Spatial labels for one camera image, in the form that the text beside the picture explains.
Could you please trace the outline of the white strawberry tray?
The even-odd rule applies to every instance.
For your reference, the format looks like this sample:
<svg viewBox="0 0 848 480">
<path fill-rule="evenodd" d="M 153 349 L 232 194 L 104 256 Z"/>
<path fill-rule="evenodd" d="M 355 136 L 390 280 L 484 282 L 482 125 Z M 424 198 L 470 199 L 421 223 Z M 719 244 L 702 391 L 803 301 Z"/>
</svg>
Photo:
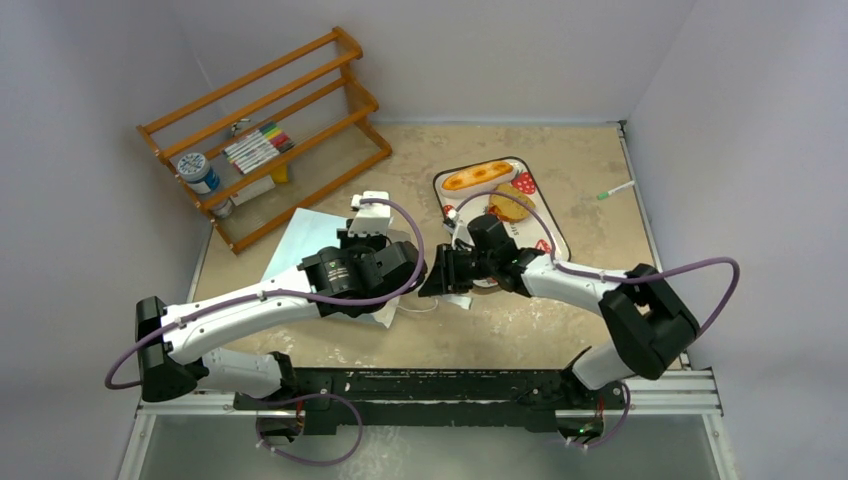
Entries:
<svg viewBox="0 0 848 480">
<path fill-rule="evenodd" d="M 529 166 L 518 157 L 503 157 L 494 160 L 503 160 L 512 164 L 517 173 L 515 177 L 505 183 L 512 184 L 515 188 L 525 193 L 536 205 L 536 208 L 530 212 L 531 216 L 519 223 L 502 222 L 509 236 L 515 241 L 520 248 L 536 248 L 543 250 L 544 253 L 550 254 L 554 252 L 559 260 L 568 260 L 571 258 L 569 246 L 561 233 L 553 215 L 547 205 L 544 196 L 541 193 L 540 187 L 537 185 L 536 179 L 529 169 Z M 433 178 L 433 187 L 436 193 L 437 200 L 441 209 L 447 205 L 453 205 L 459 212 L 460 218 L 465 222 L 465 226 L 474 218 L 489 214 L 487 212 L 489 196 L 491 194 L 498 195 L 493 186 L 488 190 L 470 195 L 463 195 L 459 198 L 451 198 L 442 194 L 439 190 L 439 184 L 450 173 L 463 169 L 465 167 L 489 162 L 483 161 L 466 166 L 455 167 L 452 169 L 439 172 Z M 457 230 L 456 233 L 450 234 L 450 243 L 454 247 L 460 247 L 463 244 L 472 244 L 470 234 L 464 227 Z"/>
</svg>

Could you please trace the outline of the round brown bread slice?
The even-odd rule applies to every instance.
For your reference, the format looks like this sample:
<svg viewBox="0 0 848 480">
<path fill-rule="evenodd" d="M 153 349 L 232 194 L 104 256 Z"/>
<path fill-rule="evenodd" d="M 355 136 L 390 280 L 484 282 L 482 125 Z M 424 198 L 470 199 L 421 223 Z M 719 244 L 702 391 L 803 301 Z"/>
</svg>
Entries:
<svg viewBox="0 0 848 480">
<path fill-rule="evenodd" d="M 487 212 L 502 222 L 522 222 L 529 218 L 530 212 L 536 208 L 532 199 L 510 183 L 498 185 L 495 192 L 498 192 L 498 195 L 489 196 Z"/>
</svg>

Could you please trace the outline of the light blue paper bag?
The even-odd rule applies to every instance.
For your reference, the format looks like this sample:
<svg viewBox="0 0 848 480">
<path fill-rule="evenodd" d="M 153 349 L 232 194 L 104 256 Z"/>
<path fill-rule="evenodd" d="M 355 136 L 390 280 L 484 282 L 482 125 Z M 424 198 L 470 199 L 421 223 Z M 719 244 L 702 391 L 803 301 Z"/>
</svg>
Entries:
<svg viewBox="0 0 848 480">
<path fill-rule="evenodd" d="M 391 207 L 392 218 L 394 205 L 388 200 L 383 200 L 383 203 Z M 269 311 L 280 310 L 283 323 L 316 316 L 318 311 L 314 303 L 311 303 L 307 298 L 291 296 L 287 288 L 291 287 L 292 291 L 296 292 L 300 287 L 298 282 L 301 278 L 297 266 L 302 259 L 318 253 L 325 247 L 340 246 L 337 230 L 347 230 L 352 219 L 353 217 L 344 219 L 340 216 L 298 208 L 290 219 L 262 280 L 254 286 L 257 291 L 249 295 L 248 299 L 257 308 L 262 307 Z M 385 234 L 393 242 L 410 241 L 419 251 L 417 265 L 413 271 L 418 275 L 418 278 L 413 280 L 410 277 L 402 285 L 409 292 L 419 285 L 421 274 L 426 273 L 426 263 L 421 252 L 420 231 L 416 224 L 412 224 L 411 228 L 413 233 L 408 234 L 393 230 L 389 226 L 388 232 Z"/>
</svg>

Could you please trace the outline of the long fake bread loaf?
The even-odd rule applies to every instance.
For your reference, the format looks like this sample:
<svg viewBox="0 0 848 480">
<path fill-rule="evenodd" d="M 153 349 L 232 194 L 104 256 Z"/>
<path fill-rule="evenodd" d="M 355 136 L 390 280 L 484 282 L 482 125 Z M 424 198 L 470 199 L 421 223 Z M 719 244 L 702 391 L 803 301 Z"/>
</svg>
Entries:
<svg viewBox="0 0 848 480">
<path fill-rule="evenodd" d="M 459 198 L 509 182 L 516 173 L 516 168 L 507 161 L 489 161 L 450 173 L 439 184 L 439 190 L 447 197 Z"/>
</svg>

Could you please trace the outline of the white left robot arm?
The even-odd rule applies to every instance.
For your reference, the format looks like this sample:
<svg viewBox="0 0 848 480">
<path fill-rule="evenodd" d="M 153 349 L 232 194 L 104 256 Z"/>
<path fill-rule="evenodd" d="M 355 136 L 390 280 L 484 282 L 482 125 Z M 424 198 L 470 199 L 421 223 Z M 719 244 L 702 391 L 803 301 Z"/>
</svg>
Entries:
<svg viewBox="0 0 848 480">
<path fill-rule="evenodd" d="M 135 355 L 141 398 L 170 401 L 197 389 L 230 390 L 284 409 L 298 382 L 279 352 L 248 355 L 226 344 L 271 327 L 381 310 L 414 290 L 426 274 L 423 239 L 343 233 L 297 265 L 257 284 L 209 300 L 168 305 L 157 296 L 135 306 Z"/>
</svg>

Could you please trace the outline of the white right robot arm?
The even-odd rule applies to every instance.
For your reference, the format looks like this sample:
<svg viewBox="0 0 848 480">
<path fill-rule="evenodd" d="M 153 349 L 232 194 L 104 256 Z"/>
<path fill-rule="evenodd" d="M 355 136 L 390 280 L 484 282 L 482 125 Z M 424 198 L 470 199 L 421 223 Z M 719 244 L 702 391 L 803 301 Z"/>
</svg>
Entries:
<svg viewBox="0 0 848 480">
<path fill-rule="evenodd" d="M 556 262 L 550 253 L 520 247 L 503 223 L 486 214 L 469 225 L 469 242 L 441 244 L 421 297 L 461 294 L 477 281 L 492 280 L 527 298 L 557 300 L 599 315 L 606 344 L 579 354 L 561 381 L 564 399 L 584 407 L 601 388 L 630 377 L 659 379 L 700 331 L 694 315 L 655 269 L 639 264 L 610 275 Z"/>
</svg>

